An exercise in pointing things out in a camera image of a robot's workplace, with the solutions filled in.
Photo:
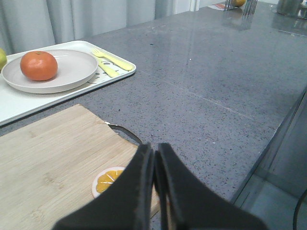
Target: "kitchen counter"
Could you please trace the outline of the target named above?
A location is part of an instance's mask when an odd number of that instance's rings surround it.
[[[156,148],[169,142],[230,200],[307,85],[306,20],[258,2],[255,14],[207,7],[85,38],[137,66],[133,76],[0,129],[82,104]]]

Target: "plate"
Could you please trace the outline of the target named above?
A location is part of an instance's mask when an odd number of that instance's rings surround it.
[[[97,190],[96,190],[96,186],[97,186],[97,184],[98,184],[98,178],[99,178],[100,176],[102,176],[103,174],[105,174],[106,172],[112,171],[112,170],[114,170],[114,171],[117,171],[117,170],[125,170],[125,167],[122,167],[122,166],[115,166],[115,167],[107,168],[107,169],[103,170],[102,172],[100,172],[100,173],[95,177],[95,179],[94,179],[94,181],[93,181],[93,183],[92,183],[92,195],[93,195],[94,198],[97,198],[97,197],[100,195],[100,193],[97,192]]]
[[[17,58],[2,69],[4,80],[15,89],[30,93],[56,93],[71,90],[90,80],[97,68],[97,60],[90,54],[75,50],[47,50],[58,62],[55,77],[45,81],[28,79],[21,72],[20,60]]]

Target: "cutting board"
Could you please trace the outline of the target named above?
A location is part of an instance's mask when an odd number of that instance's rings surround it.
[[[98,173],[127,166],[136,149],[81,105],[0,137],[0,229],[51,229],[93,199]],[[152,215],[158,207],[153,193]]]

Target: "curtain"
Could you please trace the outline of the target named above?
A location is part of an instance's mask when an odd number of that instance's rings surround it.
[[[132,26],[171,15],[173,2],[0,0],[0,47],[13,54]]]

